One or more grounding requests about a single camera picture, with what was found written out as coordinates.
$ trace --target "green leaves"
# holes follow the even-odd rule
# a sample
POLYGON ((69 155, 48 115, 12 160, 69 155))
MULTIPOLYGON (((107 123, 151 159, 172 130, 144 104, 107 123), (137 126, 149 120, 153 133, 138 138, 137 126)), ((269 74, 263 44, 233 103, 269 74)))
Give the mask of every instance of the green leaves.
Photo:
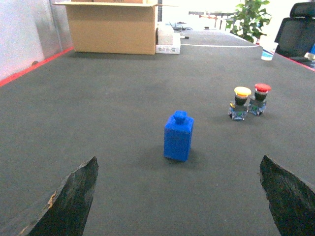
POLYGON ((245 0, 236 5, 237 9, 230 20, 226 21, 226 29, 231 29, 235 34, 249 42, 254 42, 254 37, 265 35, 261 27, 269 24, 270 14, 262 5, 269 4, 268 0, 245 0))

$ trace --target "red push button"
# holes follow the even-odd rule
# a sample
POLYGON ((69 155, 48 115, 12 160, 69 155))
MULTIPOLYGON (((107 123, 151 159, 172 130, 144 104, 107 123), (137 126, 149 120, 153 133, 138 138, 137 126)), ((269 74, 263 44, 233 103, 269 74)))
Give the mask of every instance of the red push button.
POLYGON ((255 84, 255 89, 258 92, 269 92, 271 90, 271 87, 267 84, 255 84))

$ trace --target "black chair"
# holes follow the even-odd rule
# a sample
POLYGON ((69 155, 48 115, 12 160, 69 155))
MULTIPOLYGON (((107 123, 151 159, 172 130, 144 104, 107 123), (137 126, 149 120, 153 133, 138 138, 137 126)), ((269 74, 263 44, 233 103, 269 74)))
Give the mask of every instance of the black chair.
POLYGON ((282 20, 275 42, 276 53, 298 62, 315 44, 315 2, 296 3, 282 20))

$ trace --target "blue plastic toy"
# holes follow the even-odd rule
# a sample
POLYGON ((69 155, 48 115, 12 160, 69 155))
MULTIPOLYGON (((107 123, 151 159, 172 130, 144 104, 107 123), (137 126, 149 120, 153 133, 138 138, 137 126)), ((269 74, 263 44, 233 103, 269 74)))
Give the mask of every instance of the blue plastic toy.
POLYGON ((164 156, 179 161, 187 161, 190 151, 193 118, 185 111, 176 111, 164 129, 164 156))

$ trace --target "table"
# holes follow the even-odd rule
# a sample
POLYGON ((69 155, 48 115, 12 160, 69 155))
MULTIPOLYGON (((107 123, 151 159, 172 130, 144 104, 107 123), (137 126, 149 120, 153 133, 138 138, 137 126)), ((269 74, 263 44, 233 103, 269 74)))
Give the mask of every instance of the table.
POLYGON ((259 164, 315 183, 315 73, 230 34, 186 35, 180 55, 69 52, 0 88, 0 228, 96 156, 84 236, 279 235, 259 164), (256 83, 272 87, 266 112, 232 121, 234 88, 256 83), (195 119, 185 163, 163 157, 175 110, 195 119))

